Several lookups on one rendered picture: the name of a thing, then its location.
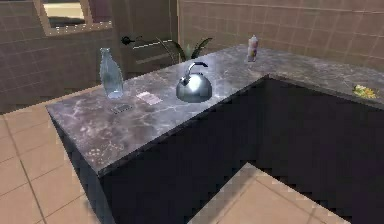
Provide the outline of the yellow green food item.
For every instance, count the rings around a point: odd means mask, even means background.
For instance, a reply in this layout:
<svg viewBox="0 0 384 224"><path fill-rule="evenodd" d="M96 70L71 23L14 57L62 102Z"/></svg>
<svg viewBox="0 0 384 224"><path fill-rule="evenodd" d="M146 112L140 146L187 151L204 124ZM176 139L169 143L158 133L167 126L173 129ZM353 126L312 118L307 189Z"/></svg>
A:
<svg viewBox="0 0 384 224"><path fill-rule="evenodd" d="M353 87L353 93L362 98L367 98L367 99L377 98L377 92L375 90L362 85L355 85Z"/></svg>

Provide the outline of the brown framed window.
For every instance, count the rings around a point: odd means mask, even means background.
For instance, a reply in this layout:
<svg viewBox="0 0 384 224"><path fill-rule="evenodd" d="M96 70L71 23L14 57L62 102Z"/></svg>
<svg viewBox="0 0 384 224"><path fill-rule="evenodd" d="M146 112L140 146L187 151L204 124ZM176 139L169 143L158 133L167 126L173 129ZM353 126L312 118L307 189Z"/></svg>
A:
<svg viewBox="0 0 384 224"><path fill-rule="evenodd" d="M112 28L109 0L32 0L46 36Z"/></svg>

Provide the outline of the green house plant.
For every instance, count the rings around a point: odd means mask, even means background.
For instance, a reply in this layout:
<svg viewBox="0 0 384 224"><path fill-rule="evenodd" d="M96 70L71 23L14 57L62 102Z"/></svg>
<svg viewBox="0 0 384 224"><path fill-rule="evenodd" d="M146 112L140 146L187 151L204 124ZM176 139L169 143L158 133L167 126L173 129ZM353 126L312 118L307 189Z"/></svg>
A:
<svg viewBox="0 0 384 224"><path fill-rule="evenodd" d="M179 61L185 62L198 58L206 45L212 40L212 37L202 38L199 42L196 43L194 47L187 45L185 48L183 48L178 42L174 40L164 41L160 38L157 38L157 41L168 53L173 63Z"/></svg>

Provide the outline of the clear glass bottle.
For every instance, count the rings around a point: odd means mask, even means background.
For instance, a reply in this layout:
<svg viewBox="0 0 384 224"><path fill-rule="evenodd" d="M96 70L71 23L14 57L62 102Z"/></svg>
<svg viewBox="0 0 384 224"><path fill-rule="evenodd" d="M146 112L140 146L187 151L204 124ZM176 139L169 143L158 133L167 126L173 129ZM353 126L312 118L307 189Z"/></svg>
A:
<svg viewBox="0 0 384 224"><path fill-rule="evenodd" d="M118 99L123 95L123 78L118 64L113 60L109 48L101 48L100 79L106 96Z"/></svg>

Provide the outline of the brown room door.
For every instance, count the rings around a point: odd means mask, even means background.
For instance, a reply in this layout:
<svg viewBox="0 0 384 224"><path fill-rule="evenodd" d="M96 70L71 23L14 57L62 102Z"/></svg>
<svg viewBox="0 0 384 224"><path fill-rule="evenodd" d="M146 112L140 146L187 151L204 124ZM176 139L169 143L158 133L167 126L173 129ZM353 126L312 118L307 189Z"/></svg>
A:
<svg viewBox="0 0 384 224"><path fill-rule="evenodd" d="M110 3L119 64L125 79L174 64L157 38L178 40L178 0L111 0ZM147 44L123 45L123 36L142 36Z"/></svg>

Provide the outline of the small dark grey phone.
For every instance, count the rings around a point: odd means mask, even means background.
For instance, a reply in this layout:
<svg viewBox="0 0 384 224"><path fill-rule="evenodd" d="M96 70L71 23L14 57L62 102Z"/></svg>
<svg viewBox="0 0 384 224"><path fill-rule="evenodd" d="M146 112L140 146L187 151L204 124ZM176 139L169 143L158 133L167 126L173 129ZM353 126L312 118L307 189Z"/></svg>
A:
<svg viewBox="0 0 384 224"><path fill-rule="evenodd" d="M115 106L114 108L112 108L112 112L114 114L118 114L118 113L121 113L123 111L126 111L126 110L129 110L131 109L132 106L131 105L128 105L128 104L121 104L121 105L117 105Z"/></svg>

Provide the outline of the silver metal kettle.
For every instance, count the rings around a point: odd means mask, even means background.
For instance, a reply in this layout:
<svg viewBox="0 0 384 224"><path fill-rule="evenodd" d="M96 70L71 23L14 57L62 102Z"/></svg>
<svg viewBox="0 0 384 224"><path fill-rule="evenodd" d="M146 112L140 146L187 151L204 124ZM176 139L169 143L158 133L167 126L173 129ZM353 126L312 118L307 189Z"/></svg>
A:
<svg viewBox="0 0 384 224"><path fill-rule="evenodd" d="M208 67L204 62L193 62L180 78L176 86L176 97L187 103L201 103L212 97L211 82L203 73L193 73L192 68L194 66Z"/></svg>

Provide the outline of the dark marble kitchen counter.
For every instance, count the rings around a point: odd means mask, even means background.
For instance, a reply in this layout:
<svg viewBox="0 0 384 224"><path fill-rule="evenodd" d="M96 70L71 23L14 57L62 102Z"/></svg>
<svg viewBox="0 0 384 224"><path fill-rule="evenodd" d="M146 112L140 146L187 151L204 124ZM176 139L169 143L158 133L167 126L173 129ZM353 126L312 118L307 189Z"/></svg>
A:
<svg viewBox="0 0 384 224"><path fill-rule="evenodd" d="M384 73L272 49L245 55L226 48L129 79L118 100L96 89L48 107L102 224L204 220L262 173L333 218L384 224ZM192 72L212 85L201 103L176 97L193 62L208 65ZM132 108L114 114L121 104Z"/></svg>

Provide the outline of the white spray bottle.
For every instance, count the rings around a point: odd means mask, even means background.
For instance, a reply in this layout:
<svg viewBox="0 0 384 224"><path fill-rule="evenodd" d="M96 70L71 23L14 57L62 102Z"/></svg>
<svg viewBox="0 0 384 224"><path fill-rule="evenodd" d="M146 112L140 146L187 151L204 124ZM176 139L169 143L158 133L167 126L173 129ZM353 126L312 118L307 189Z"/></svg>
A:
<svg viewBox="0 0 384 224"><path fill-rule="evenodd" d="M247 52L247 61L254 62L256 60L258 48L258 39L253 35L248 41L248 52Z"/></svg>

